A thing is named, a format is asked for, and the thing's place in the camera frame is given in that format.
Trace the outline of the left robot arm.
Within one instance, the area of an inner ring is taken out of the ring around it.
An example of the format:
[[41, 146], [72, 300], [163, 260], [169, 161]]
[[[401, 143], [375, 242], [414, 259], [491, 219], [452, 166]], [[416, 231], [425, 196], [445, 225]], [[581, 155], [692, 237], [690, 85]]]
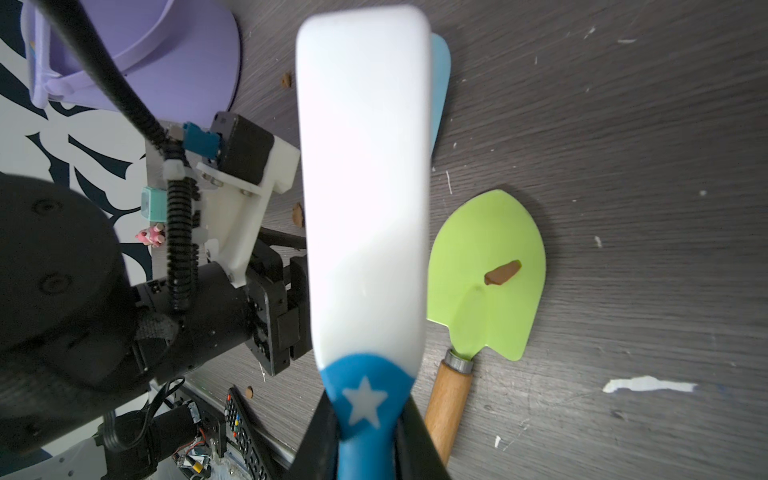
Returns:
[[101, 479], [146, 478], [196, 437], [188, 406], [115, 416], [151, 381], [240, 344], [274, 375], [312, 347], [307, 262], [280, 268], [261, 226], [300, 153], [228, 111], [233, 15], [213, 1], [138, 7], [128, 23], [140, 35], [102, 83], [134, 87], [122, 108], [166, 159], [166, 277], [131, 285], [111, 224], [85, 197], [1, 179], [1, 445], [24, 452], [105, 415], [84, 445]]

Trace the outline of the light blue pointed trowel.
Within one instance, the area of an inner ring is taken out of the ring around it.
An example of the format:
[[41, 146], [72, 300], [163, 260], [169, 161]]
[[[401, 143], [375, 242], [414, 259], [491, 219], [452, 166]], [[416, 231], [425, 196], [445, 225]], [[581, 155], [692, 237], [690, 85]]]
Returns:
[[451, 76], [451, 53], [447, 42], [436, 33], [431, 34], [432, 87], [431, 87], [431, 153], [434, 153]]

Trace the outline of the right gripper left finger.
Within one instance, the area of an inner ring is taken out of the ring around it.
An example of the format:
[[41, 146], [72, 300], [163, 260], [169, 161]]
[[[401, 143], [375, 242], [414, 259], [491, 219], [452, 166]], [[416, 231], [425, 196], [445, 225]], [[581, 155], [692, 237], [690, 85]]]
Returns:
[[336, 478], [341, 430], [326, 392], [318, 402], [285, 479], [333, 480]]

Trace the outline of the light green small trowel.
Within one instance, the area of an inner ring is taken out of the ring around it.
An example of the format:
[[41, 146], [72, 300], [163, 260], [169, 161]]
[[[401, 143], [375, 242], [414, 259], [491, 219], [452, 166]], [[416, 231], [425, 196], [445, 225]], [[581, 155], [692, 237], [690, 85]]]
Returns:
[[425, 424], [442, 462], [450, 459], [473, 381], [489, 348], [522, 358], [546, 279], [542, 236], [526, 208], [504, 190], [468, 200], [441, 227], [428, 268], [427, 318], [447, 328]]

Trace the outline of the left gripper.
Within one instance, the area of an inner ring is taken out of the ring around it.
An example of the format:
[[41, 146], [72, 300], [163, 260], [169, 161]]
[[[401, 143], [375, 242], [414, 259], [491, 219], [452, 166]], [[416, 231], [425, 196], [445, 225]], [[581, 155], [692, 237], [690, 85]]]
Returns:
[[180, 377], [241, 344], [275, 376], [312, 349], [307, 258], [285, 266], [270, 247], [304, 250], [306, 238], [261, 227], [258, 239], [246, 283], [236, 288], [218, 263], [204, 264], [185, 312], [171, 308], [165, 279], [134, 287], [145, 316], [138, 351], [152, 376]]

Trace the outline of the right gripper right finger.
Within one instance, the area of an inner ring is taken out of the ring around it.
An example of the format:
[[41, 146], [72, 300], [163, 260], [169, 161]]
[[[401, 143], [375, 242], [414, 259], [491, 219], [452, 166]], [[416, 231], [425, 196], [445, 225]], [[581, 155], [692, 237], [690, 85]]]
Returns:
[[395, 468], [398, 480], [450, 480], [413, 397], [395, 427]]

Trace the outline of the white blue cleaning brush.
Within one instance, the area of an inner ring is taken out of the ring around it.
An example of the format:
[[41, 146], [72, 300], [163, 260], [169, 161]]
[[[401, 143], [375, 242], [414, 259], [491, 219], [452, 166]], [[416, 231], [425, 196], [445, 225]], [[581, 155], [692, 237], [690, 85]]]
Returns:
[[391, 479], [425, 348], [431, 27], [410, 5], [319, 14], [296, 43], [311, 336], [340, 479]]

